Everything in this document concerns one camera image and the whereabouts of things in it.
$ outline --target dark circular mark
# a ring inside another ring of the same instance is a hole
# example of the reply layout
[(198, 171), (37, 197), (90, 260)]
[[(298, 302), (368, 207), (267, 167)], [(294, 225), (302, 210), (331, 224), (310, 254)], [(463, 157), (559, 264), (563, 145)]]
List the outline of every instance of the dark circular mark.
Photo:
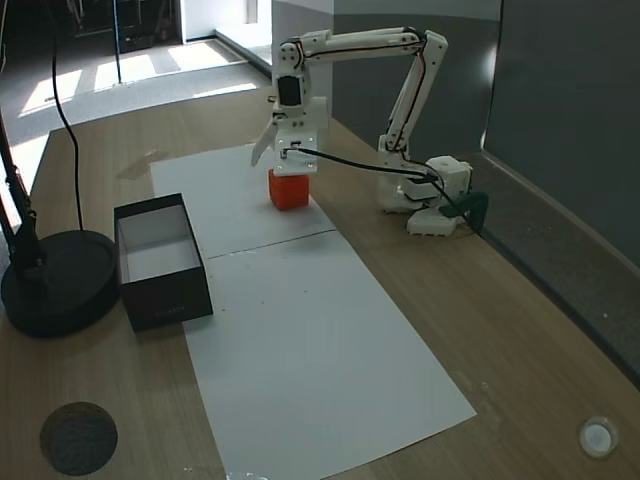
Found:
[(81, 476), (104, 467), (118, 443), (111, 416), (98, 405), (70, 403), (53, 412), (40, 431), (40, 449), (51, 466)]

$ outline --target round button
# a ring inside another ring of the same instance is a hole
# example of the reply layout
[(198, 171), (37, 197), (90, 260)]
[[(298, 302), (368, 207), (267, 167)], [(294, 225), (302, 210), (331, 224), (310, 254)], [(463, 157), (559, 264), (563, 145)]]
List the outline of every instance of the round button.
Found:
[(580, 446), (590, 457), (605, 457), (617, 444), (618, 432), (607, 418), (592, 417), (580, 430)]

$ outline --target black cable cord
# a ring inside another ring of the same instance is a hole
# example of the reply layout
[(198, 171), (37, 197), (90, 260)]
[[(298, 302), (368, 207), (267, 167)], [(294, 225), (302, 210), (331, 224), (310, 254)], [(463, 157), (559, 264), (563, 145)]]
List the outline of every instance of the black cable cord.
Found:
[[(314, 155), (316, 157), (320, 157), (320, 158), (325, 158), (327, 160), (331, 160), (332, 162), (341, 163), (342, 165), (347, 165), (349, 167), (354, 167), (354, 168), (360, 168), (362, 170), (370, 170), (372, 172), (393, 173), (393, 174), (398, 174), (398, 175), (414, 175), (414, 176), (418, 176), (418, 177), (423, 178), (423, 179), (430, 179), (431, 178), (429, 174), (422, 173), (422, 172), (416, 172), (416, 171), (413, 171), (413, 170), (400, 170), (400, 169), (396, 169), (396, 168), (378, 167), (378, 166), (375, 166), (375, 165), (366, 165), (364, 163), (352, 162), (350, 160), (345, 160), (344, 158), (336, 157), (334, 155), (329, 155), (328, 153), (318, 152), (316, 150), (311, 150), (309, 148), (293, 147), (293, 148), (285, 148), (284, 149), (285, 152), (289, 151), (289, 150), (297, 150), (297, 151), (302, 152), (302, 153), (307, 154), (307, 155)], [(411, 162), (411, 163), (415, 163), (415, 164), (418, 164), (418, 165), (422, 165), (422, 166), (424, 166), (426, 168), (430, 168), (428, 165), (424, 165), (424, 164), (421, 164), (421, 163), (418, 163), (418, 162)], [(442, 177), (440, 177), (440, 175), (437, 175), (437, 172), (435, 172), (435, 173), (436, 173), (436, 175), (433, 176), (433, 178), (435, 180), (431, 180), (429, 183), (431, 185), (433, 185), (434, 188), (436, 190), (438, 190), (438, 193), (440, 195), (442, 195), (444, 197), (444, 199), (451, 204), (451, 206), (456, 210), (458, 215), (460, 215), (460, 217), (462, 217), (462, 219), (465, 221), (465, 223), (471, 229), (471, 231), (473, 233), (475, 233), (476, 235), (478, 235), (479, 237), (482, 237), (481, 232), (476, 230), (476, 228), (471, 223), (471, 220), (469, 220), (469, 217), (467, 216), (466, 212), (464, 212), (462, 210), (462, 208), (460, 207), (460, 205), (458, 205), (449, 196), (449, 194), (447, 192), (445, 192), (443, 187), (438, 185), (438, 180), (440, 180), (441, 182), (443, 182), (443, 180), (442, 180)]]
[(44, 8), (47, 10), (47, 14), (49, 15), (49, 20), (51, 22), (51, 31), (53, 37), (53, 52), (51, 54), (51, 82), (53, 83), (53, 98), (56, 102), (56, 109), (58, 110), (58, 116), (62, 123), (64, 124), (64, 128), (67, 130), (67, 133), (71, 137), (71, 141), (73, 142), (73, 152), (74, 152), (74, 186), (76, 193), (76, 210), (78, 211), (78, 226), (80, 230), (84, 230), (84, 222), (82, 220), (82, 205), (80, 203), (80, 187), (79, 187), (79, 179), (78, 179), (78, 165), (79, 165), (79, 156), (80, 156), (80, 148), (78, 146), (78, 139), (73, 133), (73, 129), (69, 122), (67, 121), (67, 117), (62, 111), (62, 104), (60, 103), (60, 96), (58, 94), (58, 33), (56, 31), (56, 21), (53, 17), (53, 12), (49, 7), (49, 2), (47, 0), (42, 0), (44, 4)]
[(311, 150), (308, 148), (302, 147), (294, 147), (294, 148), (285, 148), (284, 151), (295, 150), (298, 152), (305, 153), (307, 155), (314, 155), (320, 158), (326, 158), (327, 160), (331, 160), (332, 162), (341, 163), (342, 165), (347, 165), (349, 167), (360, 168), (362, 170), (370, 170), (372, 172), (381, 172), (381, 173), (395, 173), (398, 175), (413, 175), (414, 177), (420, 177), (422, 179), (429, 179), (429, 175), (422, 172), (417, 172), (414, 170), (400, 170), (397, 168), (387, 168), (387, 167), (378, 167), (376, 165), (366, 165), (364, 163), (352, 162), (350, 160), (345, 160), (344, 158), (336, 157), (334, 155), (329, 155), (328, 153), (317, 152), (316, 150)]

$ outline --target black box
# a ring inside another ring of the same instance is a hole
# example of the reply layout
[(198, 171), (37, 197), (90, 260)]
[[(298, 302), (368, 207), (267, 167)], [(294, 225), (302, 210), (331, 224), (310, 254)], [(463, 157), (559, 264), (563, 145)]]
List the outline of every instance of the black box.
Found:
[(134, 331), (213, 313), (182, 195), (118, 207), (114, 223), (118, 281)]

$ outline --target white robotic arm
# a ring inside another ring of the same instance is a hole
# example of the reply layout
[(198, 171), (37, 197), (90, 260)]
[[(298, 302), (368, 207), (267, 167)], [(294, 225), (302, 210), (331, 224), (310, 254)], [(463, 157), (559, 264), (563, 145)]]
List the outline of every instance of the white robotic arm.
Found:
[(453, 232), (459, 218), (446, 218), (437, 207), (443, 202), (442, 190), (451, 197), (469, 190), (471, 168), (453, 157), (414, 162), (409, 155), (409, 138), (448, 48), (437, 33), (412, 28), (390, 28), (343, 35), (331, 31), (307, 33), (283, 42), (278, 50), (274, 85), (278, 96), (273, 116), (256, 143), (252, 155), (255, 165), (264, 150), (276, 152), (277, 176), (305, 175), (317, 171), (317, 157), (299, 149), (318, 150), (328, 129), (326, 98), (313, 96), (309, 68), (313, 65), (362, 58), (413, 55), (415, 59), (380, 137), (378, 157), (382, 165), (396, 170), (429, 173), (433, 182), (416, 181), (415, 175), (382, 175), (378, 202), (385, 211), (419, 210), (408, 223), (411, 233)]

